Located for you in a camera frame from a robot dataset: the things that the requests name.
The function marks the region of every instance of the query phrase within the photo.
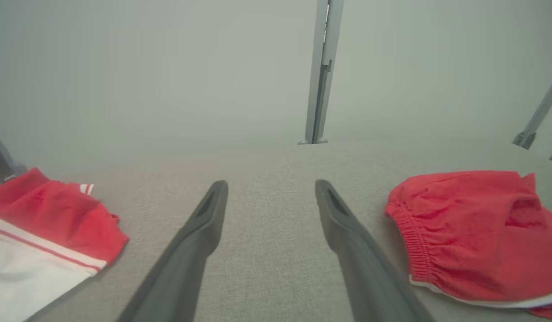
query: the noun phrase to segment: fabric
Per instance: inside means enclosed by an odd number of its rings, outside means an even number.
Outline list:
[[[385,212],[405,241],[412,284],[474,305],[552,304],[552,213],[534,174],[412,177],[389,194]]]
[[[38,169],[0,186],[0,322],[21,322],[115,261],[128,238],[92,185]]]
[[[542,308],[534,308],[529,311],[532,314],[536,314],[544,318],[552,318],[552,305],[543,306]]]

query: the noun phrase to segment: white stripe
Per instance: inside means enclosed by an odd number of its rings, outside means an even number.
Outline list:
[[[9,222],[6,222],[4,220],[0,219],[0,230],[3,230],[4,232],[10,233],[16,237],[19,237],[23,240],[27,240],[31,243],[34,243],[36,245],[39,245],[43,248],[50,249],[52,251],[55,251],[56,253],[63,255],[65,257],[69,257],[71,259],[75,259],[76,261],[79,261],[81,263],[84,263],[86,265],[91,265],[98,267],[100,270],[103,269],[107,265],[107,261],[103,261],[101,259],[96,259],[93,257],[90,257],[85,254],[81,254],[78,251],[63,247],[61,245],[57,245],[57,243],[53,243],[49,240],[46,240],[44,238],[41,238],[39,236],[36,236],[34,234],[31,234],[29,232],[26,232],[23,229],[17,228],[16,226],[10,224]]]
[[[27,321],[91,274],[47,252],[0,236],[0,322]]]
[[[63,259],[59,256],[48,253],[47,251],[32,247],[31,245],[27,245],[27,243],[21,242],[19,240],[15,240],[12,237],[0,234],[0,240],[19,247],[20,254],[24,254],[27,251],[32,251],[33,253],[37,253],[43,257],[47,257],[48,259],[50,259],[51,261],[54,261],[55,263],[65,265],[66,267],[70,267],[71,269],[74,269],[76,271],[86,271],[87,273],[90,273],[91,276],[96,275],[98,273],[98,271],[94,268],[85,267],[77,263],[74,263],[72,261],[68,261],[67,259]]]
[[[89,189],[86,192],[87,195],[91,195],[91,192],[93,192],[93,186],[94,185],[89,185]]]
[[[425,283],[425,282],[416,282],[413,281],[412,276],[409,275],[409,282],[415,286],[418,287],[426,287],[430,289],[431,291],[435,293],[443,293],[438,287],[436,287],[433,284]],[[552,293],[540,297],[535,298],[529,298],[528,300],[523,301],[465,301],[461,300],[459,298],[456,298],[454,296],[445,294],[448,297],[452,297],[460,302],[471,304],[471,305],[478,305],[478,306],[487,306],[489,308],[538,308],[540,306],[546,306],[552,304]]]

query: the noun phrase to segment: metal pole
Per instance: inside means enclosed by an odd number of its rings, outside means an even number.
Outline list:
[[[538,130],[540,123],[544,121],[544,118],[546,117],[546,114],[548,114],[550,108],[552,108],[552,85],[550,85],[550,88],[548,89],[548,92],[546,92],[542,102],[540,102],[540,105],[536,108],[536,111],[525,127],[525,130],[515,137],[513,144],[529,149],[536,137],[536,130]]]
[[[323,137],[323,126],[343,10],[344,0],[318,0],[306,132],[298,144],[327,143]]]

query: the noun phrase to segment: clothing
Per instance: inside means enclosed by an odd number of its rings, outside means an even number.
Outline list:
[[[38,169],[0,186],[0,322],[22,322],[115,261],[128,237],[92,185]]]
[[[412,284],[473,305],[552,305],[552,213],[534,174],[411,177],[389,194],[385,212],[405,241]],[[534,313],[552,318],[552,307]]]

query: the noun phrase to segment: white fabric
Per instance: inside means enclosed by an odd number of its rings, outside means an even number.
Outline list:
[[[0,322],[22,322],[91,273],[80,265],[0,236]]]
[[[95,185],[79,185],[79,191],[81,191],[82,194],[91,195],[94,186]]]
[[[445,293],[443,293],[443,291],[441,291],[438,287],[436,287],[433,284],[413,281],[411,275],[409,275],[409,282],[411,284],[415,285],[415,286],[426,287],[426,288],[430,289],[433,292],[445,294]],[[463,302],[463,303],[467,303],[467,304],[471,304],[471,305],[478,305],[478,306],[487,306],[489,308],[537,308],[539,306],[546,306],[546,305],[552,304],[552,293],[548,294],[548,295],[540,296],[540,297],[529,298],[528,300],[524,300],[524,301],[504,301],[504,302],[500,302],[500,301],[465,301],[465,300],[460,300],[459,298],[456,298],[456,297],[448,295],[448,294],[445,294],[445,295],[447,295],[449,297],[452,297],[452,298],[454,298],[454,299],[456,299],[460,302]]]
[[[26,232],[25,230],[21,228],[17,228],[16,226],[10,224],[9,222],[6,222],[1,219],[0,219],[0,230],[6,233],[12,234],[13,236],[16,236],[18,238],[21,238],[27,242],[33,243],[37,246],[52,250],[57,254],[60,254],[65,257],[84,263],[85,265],[98,267],[99,271],[107,265],[107,261],[96,259],[88,255],[81,254],[78,251],[74,251],[72,249],[63,247],[61,245],[57,245],[57,243],[53,243],[49,240],[46,240],[44,238],[41,238],[39,236]],[[82,269],[89,271],[93,275],[97,273],[97,271],[93,268],[83,267]]]

